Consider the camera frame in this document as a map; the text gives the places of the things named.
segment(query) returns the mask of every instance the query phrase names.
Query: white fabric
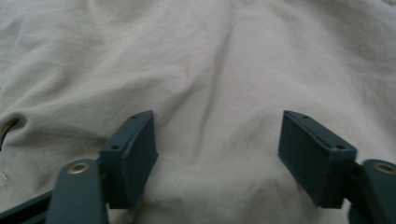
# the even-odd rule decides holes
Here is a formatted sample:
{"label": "white fabric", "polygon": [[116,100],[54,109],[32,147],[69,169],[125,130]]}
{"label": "white fabric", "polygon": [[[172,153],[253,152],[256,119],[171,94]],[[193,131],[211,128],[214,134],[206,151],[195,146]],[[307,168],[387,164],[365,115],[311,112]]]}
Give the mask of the white fabric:
{"label": "white fabric", "polygon": [[[152,109],[136,223],[347,223],[277,156],[283,110],[396,162],[396,6],[384,0],[3,0],[0,211]],[[125,214],[112,217],[121,222]]]}

